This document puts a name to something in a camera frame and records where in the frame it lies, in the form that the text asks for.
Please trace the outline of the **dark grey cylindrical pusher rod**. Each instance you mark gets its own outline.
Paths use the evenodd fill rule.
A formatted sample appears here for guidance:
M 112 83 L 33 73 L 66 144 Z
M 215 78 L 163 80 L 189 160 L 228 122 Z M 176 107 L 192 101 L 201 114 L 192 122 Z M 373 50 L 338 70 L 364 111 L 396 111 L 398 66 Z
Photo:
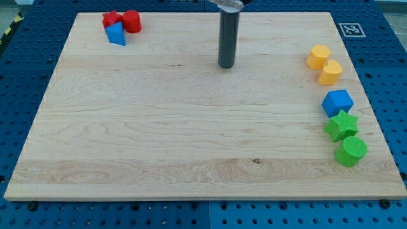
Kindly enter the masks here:
M 229 69 L 235 64 L 240 13 L 220 10 L 219 15 L 218 65 Z

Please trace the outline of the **silver metal rod mount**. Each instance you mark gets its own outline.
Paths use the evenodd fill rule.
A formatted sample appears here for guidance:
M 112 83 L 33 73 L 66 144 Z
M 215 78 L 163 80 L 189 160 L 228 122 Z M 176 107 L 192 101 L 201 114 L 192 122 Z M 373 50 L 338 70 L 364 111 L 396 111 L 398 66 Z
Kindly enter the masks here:
M 227 13 L 238 13 L 243 10 L 244 4 L 239 0 L 209 0 L 215 4 L 221 11 Z

